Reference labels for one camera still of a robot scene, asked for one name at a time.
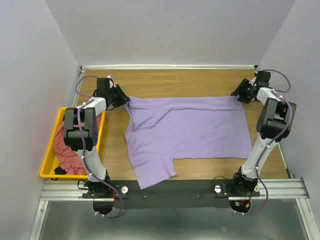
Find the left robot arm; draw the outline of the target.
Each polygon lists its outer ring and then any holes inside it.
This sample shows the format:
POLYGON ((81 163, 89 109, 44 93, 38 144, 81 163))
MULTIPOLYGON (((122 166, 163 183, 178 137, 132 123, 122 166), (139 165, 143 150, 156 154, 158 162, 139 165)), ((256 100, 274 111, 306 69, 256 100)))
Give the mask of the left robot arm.
POLYGON ((97 144, 99 128, 97 116, 105 111, 112 111, 130 102, 130 98, 112 76, 97 77, 93 95, 88 101, 77 107, 68 107, 64 112, 63 140, 81 159, 87 173, 88 194, 106 198, 110 194, 121 197, 116 188, 111 186, 107 169, 98 154, 97 144))

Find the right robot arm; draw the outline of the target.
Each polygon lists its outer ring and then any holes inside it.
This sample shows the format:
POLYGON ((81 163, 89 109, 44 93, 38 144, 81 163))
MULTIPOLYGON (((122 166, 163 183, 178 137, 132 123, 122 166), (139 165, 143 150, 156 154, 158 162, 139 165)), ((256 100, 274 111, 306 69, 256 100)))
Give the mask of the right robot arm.
POLYGON ((261 183, 261 170, 274 149, 283 139, 287 138, 293 124, 297 105, 283 99, 280 93, 291 90, 289 79, 280 71, 264 69, 254 73, 252 80, 243 79, 230 94, 238 97, 238 101, 249 104, 252 100, 263 105, 256 124, 257 138, 248 159, 233 175, 231 192, 242 196, 255 191, 261 183), (276 90, 270 87, 271 73, 280 74, 288 83, 287 90, 276 90))

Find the purple t shirt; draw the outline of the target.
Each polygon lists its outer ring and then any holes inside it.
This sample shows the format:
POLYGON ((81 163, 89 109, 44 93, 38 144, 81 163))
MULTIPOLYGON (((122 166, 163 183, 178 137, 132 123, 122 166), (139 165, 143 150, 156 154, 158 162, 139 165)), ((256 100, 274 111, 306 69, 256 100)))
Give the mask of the purple t shirt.
POLYGON ((235 96, 131 97, 124 132, 141 189, 176 175, 176 159, 249 157, 252 144, 243 104, 235 96))

